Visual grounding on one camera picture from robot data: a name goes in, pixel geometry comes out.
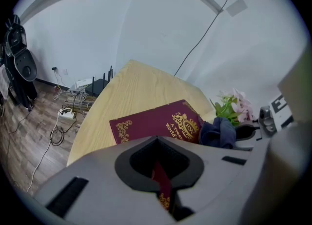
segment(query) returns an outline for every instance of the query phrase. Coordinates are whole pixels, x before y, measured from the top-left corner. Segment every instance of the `power strip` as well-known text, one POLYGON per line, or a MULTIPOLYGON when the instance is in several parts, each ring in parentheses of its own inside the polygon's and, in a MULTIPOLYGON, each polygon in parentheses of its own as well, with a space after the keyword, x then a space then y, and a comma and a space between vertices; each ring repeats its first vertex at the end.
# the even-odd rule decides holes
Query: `power strip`
POLYGON ((66 119, 74 119, 75 118, 75 115, 74 115, 72 110, 65 113, 62 109, 60 109, 58 112, 58 116, 62 117, 62 118, 66 118, 66 119))

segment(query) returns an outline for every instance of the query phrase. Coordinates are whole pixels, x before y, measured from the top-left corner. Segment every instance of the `wooden table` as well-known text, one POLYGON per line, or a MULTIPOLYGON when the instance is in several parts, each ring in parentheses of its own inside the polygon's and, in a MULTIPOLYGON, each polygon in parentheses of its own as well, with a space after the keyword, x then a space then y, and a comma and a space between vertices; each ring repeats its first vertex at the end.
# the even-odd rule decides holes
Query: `wooden table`
POLYGON ((76 135, 67 165, 97 149, 116 145, 109 120, 185 99, 200 115, 212 106, 197 87, 130 60, 99 95, 76 135))

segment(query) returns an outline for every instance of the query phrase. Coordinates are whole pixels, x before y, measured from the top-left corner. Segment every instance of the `black slot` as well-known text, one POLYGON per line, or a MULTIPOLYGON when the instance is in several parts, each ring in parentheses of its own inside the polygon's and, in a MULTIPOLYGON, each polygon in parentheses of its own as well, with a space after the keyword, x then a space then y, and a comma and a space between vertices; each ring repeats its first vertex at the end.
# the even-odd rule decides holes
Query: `black slot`
POLYGON ((122 152, 115 171, 132 189, 159 193, 158 183, 151 179, 156 159, 170 179, 172 191, 192 187, 204 171, 199 156, 162 137, 151 137, 122 152))
POLYGON ((88 182, 84 178, 74 177, 46 208, 63 218, 88 182))
POLYGON ((248 140, 255 135, 255 131, 260 129, 260 127, 254 127, 250 124, 244 124, 235 128, 236 131, 236 141, 248 140))
POLYGON ((245 165, 247 161, 245 159, 240 159, 240 158, 230 157, 230 156, 225 156, 222 158, 222 160, 227 161, 229 163, 233 163, 233 164, 239 164, 239 165, 245 165))

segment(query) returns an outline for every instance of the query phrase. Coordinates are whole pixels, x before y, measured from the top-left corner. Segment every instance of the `black cable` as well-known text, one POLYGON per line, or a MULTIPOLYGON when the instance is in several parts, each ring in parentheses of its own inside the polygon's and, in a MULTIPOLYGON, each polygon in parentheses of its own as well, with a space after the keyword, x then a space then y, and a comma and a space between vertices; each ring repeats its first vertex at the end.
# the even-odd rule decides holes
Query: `black cable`
POLYGON ((80 91, 79 91, 78 93, 75 94, 74 101, 73 101, 73 113, 74 113, 75 121, 74 121, 74 123, 68 128, 68 130, 66 130, 66 131, 64 131, 62 127, 59 128, 59 127, 56 125, 56 128, 55 128, 53 131, 51 131, 51 133, 50 133, 51 144, 52 144, 53 146, 60 146, 60 145, 63 143, 63 141, 64 141, 65 133, 67 133, 67 132, 73 127, 73 125, 77 122, 77 117, 76 117, 76 114, 75 114, 75 99, 76 99, 77 95, 80 93, 80 91), (53 134, 54 134, 54 132, 56 132, 56 131, 58 131, 59 133, 61 133, 61 137, 60 137, 60 139, 59 139, 58 142, 54 142, 53 139, 52 139, 53 134))
POLYGON ((28 116, 29 116, 30 112, 31 112, 31 111, 29 111, 29 112, 28 112, 28 114, 27 114, 27 116, 26 116, 26 117, 24 117, 22 120, 20 120, 20 121, 19 121, 18 126, 16 127, 15 131, 13 131, 13 132, 9 133, 9 144, 8 144, 8 149, 7 149, 7 151, 6 151, 6 158, 5 158, 5 161, 6 161, 6 169, 7 169, 7 170, 8 170, 8 156, 9 156, 9 149, 10 149, 10 143, 11 143, 11 137, 10 137, 10 135, 11 135, 11 134, 13 134, 13 133, 15 133, 15 132, 17 132, 17 130, 18 130, 18 128, 19 128, 20 123, 21 123, 23 120, 25 120, 26 118, 28 118, 28 116))
POLYGON ((199 43, 203 40, 203 38, 206 36, 207 32, 209 31, 210 27, 212 26, 212 24, 214 23, 215 19, 219 16, 219 14, 222 12, 224 6, 226 5, 226 3, 228 2, 228 0, 225 1, 225 3, 223 4, 223 6, 221 7, 220 11, 218 12, 218 14, 215 16, 214 20, 211 22, 211 24, 209 25, 208 29, 206 30, 205 34, 201 37, 201 39, 198 41, 198 43, 193 47, 193 49, 188 53, 188 55, 186 55, 185 59, 183 60, 182 64, 180 65, 179 69, 181 68, 181 66, 184 64, 185 60, 187 59, 187 57, 191 54, 191 52, 199 45, 199 43))

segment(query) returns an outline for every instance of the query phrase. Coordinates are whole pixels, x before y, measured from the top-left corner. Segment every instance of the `electrical cord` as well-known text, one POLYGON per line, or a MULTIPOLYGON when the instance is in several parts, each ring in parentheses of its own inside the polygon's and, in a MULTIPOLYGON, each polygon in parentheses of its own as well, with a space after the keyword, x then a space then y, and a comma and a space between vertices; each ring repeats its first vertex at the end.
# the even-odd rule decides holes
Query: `electrical cord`
POLYGON ((64 82, 63 82, 62 76, 59 74, 59 71, 58 71, 58 75, 59 75, 59 77, 60 77, 60 81, 62 82, 62 84, 66 86, 66 84, 64 84, 64 82))
MULTIPOLYGON (((57 118, 57 122, 55 123, 54 128, 53 128, 53 130, 52 130, 52 133, 53 133, 53 131, 54 131, 55 127, 57 126, 58 120, 59 120, 59 115, 58 115, 58 118, 57 118)), ((43 156, 42 156, 42 158, 41 158, 40 162, 38 163, 37 167, 35 168, 35 170, 34 170, 34 172, 33 172, 33 175, 32 175, 32 177, 31 177, 31 181, 30 181, 30 185, 29 185, 29 187, 28 187, 28 189, 27 189, 27 193, 28 193, 28 191, 30 190, 30 188, 31 188, 31 186, 32 186, 32 184, 33 184, 33 180, 34 180, 34 175, 35 175, 35 172, 36 172, 36 170, 38 169, 38 167, 39 167, 40 163, 42 162, 42 160, 43 160, 43 158, 44 158, 45 154, 47 153, 47 151, 48 151, 48 149, 49 149, 49 147, 50 147, 51 140, 52 140, 52 137, 50 136, 50 142, 49 142, 49 145, 48 145, 47 149, 45 150, 45 152, 44 152, 44 154, 43 154, 43 156)))
MULTIPOLYGON (((6 64, 8 64, 8 60, 7 60, 7 55, 6 54, 5 54, 5 61, 6 61, 6 64)), ((4 65, 4 68, 6 69, 6 71, 8 71, 10 73, 12 80, 14 80, 14 77, 13 77, 12 73, 10 72, 10 70, 5 65, 4 65)))
POLYGON ((80 96, 79 96, 79 107, 80 107, 80 112, 83 115, 83 117, 86 117, 86 113, 82 110, 82 104, 86 100, 87 96, 88 96, 88 94, 86 94, 86 93, 80 94, 80 96))
POLYGON ((60 90, 60 92, 58 92, 58 93, 53 97, 53 99, 56 100, 56 99, 59 98, 60 95, 62 95, 62 93, 66 92, 66 91, 63 91, 63 90, 61 89, 61 87, 60 87, 60 85, 59 85, 59 80, 58 80, 58 78, 57 78, 57 74, 56 74, 55 71, 54 71, 54 76, 55 76, 55 78, 57 79, 58 88, 59 88, 59 90, 60 90))
POLYGON ((211 24, 209 25, 208 29, 206 30, 206 32, 204 33, 204 35, 201 37, 201 39, 198 41, 198 43, 192 48, 192 50, 190 50, 190 52, 186 55, 185 59, 183 60, 182 64, 180 65, 179 69, 181 68, 181 66, 184 64, 185 60, 187 59, 187 57, 191 54, 191 52, 199 45, 199 43, 203 40, 203 38, 206 36, 207 32, 209 31, 210 27, 212 26, 212 24, 214 23, 215 19, 219 16, 219 14, 222 12, 224 6, 226 5, 226 3, 228 2, 228 0, 225 0, 225 3, 223 4, 223 6, 221 7, 220 11, 218 12, 218 14, 215 16, 214 20, 211 22, 211 24))
POLYGON ((9 133, 9 144, 8 144, 8 149, 7 149, 7 151, 6 151, 6 156, 5 156, 5 161, 6 161, 6 169, 7 169, 7 170, 8 170, 8 157, 9 157, 9 149, 10 149, 10 143, 11 143, 11 137, 10 137, 10 135, 11 135, 11 134, 13 134, 13 133, 15 133, 15 132, 17 132, 17 130, 18 130, 18 128, 19 128, 20 123, 21 123, 23 120, 25 120, 25 119, 27 119, 27 118, 28 118, 28 116, 29 116, 30 112, 31 112, 31 111, 29 111, 29 112, 28 112, 28 114, 27 114, 27 116, 26 116, 26 117, 24 117, 22 120, 20 120, 20 121, 19 121, 18 126, 16 127, 15 131, 13 131, 13 132, 9 133))
MULTIPOLYGON (((66 131, 64 132, 63 129, 62 129, 62 127, 61 127, 61 128, 58 128, 58 126, 57 126, 58 121, 59 121, 59 115, 58 115, 57 122, 55 123, 54 128, 53 128, 53 130, 52 130, 51 133, 50 133, 50 142, 49 142, 49 145, 48 145, 46 151, 44 152, 44 154, 43 154, 43 156, 42 156, 40 162, 38 163, 37 167, 35 168, 35 170, 34 170, 34 172, 33 172, 33 175, 32 175, 32 177, 31 177, 30 185, 29 185, 29 187, 28 187, 28 189, 27 189, 27 193, 28 193, 28 191, 30 190, 30 188, 31 188, 31 186, 32 186, 32 184, 33 184, 35 172, 36 172, 36 170, 39 168, 39 166, 40 166, 40 164, 41 164, 41 162, 42 162, 42 160, 43 160, 45 154, 47 153, 47 151, 48 151, 48 149, 49 149, 49 147, 50 147, 50 144, 52 144, 53 146, 59 146, 59 145, 61 145, 62 142, 64 141, 64 134, 65 134, 66 132, 68 132, 68 131, 71 129, 71 127, 73 127, 73 125, 77 122, 77 118, 76 118, 76 114, 75 114, 75 99, 76 99, 77 95, 78 95, 81 91, 82 91, 82 90, 80 90, 78 93, 75 94, 74 101, 73 101, 73 113, 74 113, 74 116, 75 116, 75 122, 68 128, 68 130, 66 130, 66 131), (53 142, 53 141, 52 141, 53 134, 54 134, 54 132, 57 131, 57 130, 61 133, 61 138, 60 138, 60 140, 59 140, 58 142, 53 142)), ((65 105, 62 105, 62 108, 63 108, 63 110, 69 109, 69 108, 68 108, 67 106, 65 106, 65 105)))

